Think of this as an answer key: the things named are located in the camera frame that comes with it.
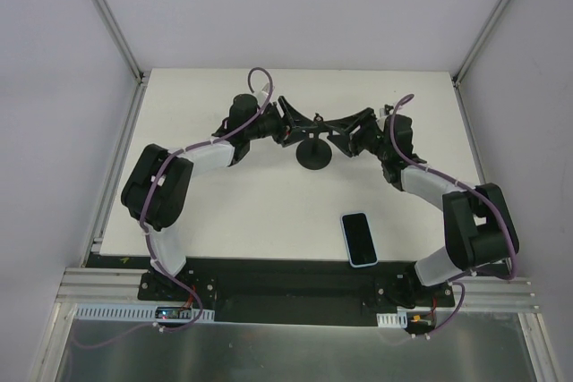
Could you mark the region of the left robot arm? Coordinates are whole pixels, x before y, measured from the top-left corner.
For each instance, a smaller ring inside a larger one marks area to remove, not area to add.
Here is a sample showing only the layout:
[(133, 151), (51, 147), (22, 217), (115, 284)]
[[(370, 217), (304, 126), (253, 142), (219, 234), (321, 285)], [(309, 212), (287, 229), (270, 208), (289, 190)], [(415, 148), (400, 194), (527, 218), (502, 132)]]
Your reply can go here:
[(273, 102), (265, 90), (234, 97), (228, 115), (209, 140), (168, 150), (147, 145), (121, 192), (121, 203), (145, 236), (150, 269), (138, 297), (192, 302), (196, 290), (183, 274), (186, 255), (178, 232), (193, 178), (239, 163), (253, 140), (272, 138), (278, 145), (302, 145), (321, 122), (299, 113), (284, 97)]

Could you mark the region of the black phone stand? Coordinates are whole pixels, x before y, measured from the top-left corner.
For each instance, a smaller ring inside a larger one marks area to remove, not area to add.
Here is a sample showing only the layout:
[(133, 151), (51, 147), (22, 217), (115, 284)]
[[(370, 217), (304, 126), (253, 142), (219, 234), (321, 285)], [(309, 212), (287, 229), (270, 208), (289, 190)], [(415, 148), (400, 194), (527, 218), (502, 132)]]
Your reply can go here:
[(331, 147), (339, 149), (343, 120), (325, 120), (316, 113), (312, 120), (307, 120), (299, 129), (304, 138), (296, 148), (297, 162), (308, 170), (318, 171), (325, 168), (332, 159)]

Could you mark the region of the phone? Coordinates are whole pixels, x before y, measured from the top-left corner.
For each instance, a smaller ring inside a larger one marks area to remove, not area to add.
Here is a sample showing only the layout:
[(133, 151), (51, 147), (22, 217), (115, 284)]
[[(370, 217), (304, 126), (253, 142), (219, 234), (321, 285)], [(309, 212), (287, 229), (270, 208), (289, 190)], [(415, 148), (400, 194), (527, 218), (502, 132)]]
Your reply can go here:
[(378, 256), (365, 213), (345, 214), (341, 217), (341, 225), (350, 266), (375, 266)]

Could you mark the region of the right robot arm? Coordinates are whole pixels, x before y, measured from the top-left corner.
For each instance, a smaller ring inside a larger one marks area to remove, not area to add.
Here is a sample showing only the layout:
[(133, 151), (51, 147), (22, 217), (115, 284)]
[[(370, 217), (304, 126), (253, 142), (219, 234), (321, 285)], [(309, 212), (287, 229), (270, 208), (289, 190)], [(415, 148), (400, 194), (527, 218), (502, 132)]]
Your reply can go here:
[(392, 110), (379, 118), (370, 108), (328, 122), (328, 139), (347, 157), (367, 151), (381, 163), (384, 179), (399, 191), (423, 199), (443, 216), (444, 244), (409, 264), (386, 298), (412, 309), (424, 305), (435, 289), (470, 271), (492, 276), (495, 264), (513, 260), (519, 251), (517, 233), (500, 187), (470, 186), (428, 166), (414, 152), (412, 120)]

